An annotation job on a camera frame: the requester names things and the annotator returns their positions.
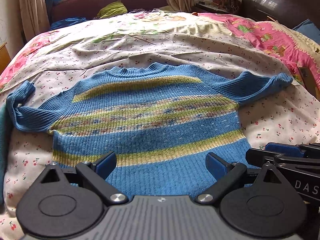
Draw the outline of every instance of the bag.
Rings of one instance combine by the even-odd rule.
[[[239,12],[241,2],[239,0],[222,0],[222,7],[230,14]]]

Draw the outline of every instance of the bedsheet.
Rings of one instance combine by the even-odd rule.
[[[126,14],[34,38],[11,63],[9,68],[16,68],[5,80],[0,102],[25,80],[36,86],[26,105],[38,107],[96,72],[113,66],[145,68],[153,62],[194,64],[231,79],[245,70],[264,76],[290,75],[279,58],[255,48],[247,38],[208,16]],[[260,149],[269,141],[316,142],[320,139],[319,107],[320,102],[294,81],[280,93],[241,107],[241,129],[251,146]],[[51,160],[51,136],[13,129],[4,179],[5,208],[0,214],[4,240],[23,235],[15,217],[17,203]]]

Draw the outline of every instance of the teal cloth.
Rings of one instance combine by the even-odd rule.
[[[2,205],[4,203],[4,196],[2,193],[4,173],[7,167],[8,147],[12,132],[12,122],[5,104],[3,104],[0,108],[0,125],[0,205]]]

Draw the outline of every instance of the blue sweater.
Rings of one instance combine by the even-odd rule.
[[[153,63],[97,73],[39,108],[18,107],[35,90],[26,81],[7,108],[17,129],[53,135],[53,160],[62,167],[112,150],[117,167],[107,181],[127,196],[194,196],[215,182],[205,167],[208,152],[247,163],[238,106],[291,82],[284,73],[246,71],[229,80],[194,65]]]

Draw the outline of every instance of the dark wooden headboard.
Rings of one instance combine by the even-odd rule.
[[[255,21],[270,16],[290,29],[309,18],[320,28],[320,0],[242,0],[240,15]]]

